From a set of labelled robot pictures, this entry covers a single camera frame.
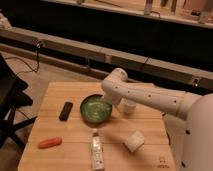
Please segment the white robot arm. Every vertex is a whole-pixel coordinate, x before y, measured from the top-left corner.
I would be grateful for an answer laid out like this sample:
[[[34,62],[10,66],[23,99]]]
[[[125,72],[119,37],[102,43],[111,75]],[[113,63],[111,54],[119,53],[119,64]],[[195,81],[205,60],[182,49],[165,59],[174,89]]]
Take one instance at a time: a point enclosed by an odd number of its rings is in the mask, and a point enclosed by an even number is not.
[[[101,83],[104,99],[113,105],[128,99],[185,120],[180,171],[213,171],[213,93],[127,83],[127,78],[125,70],[114,69]]]

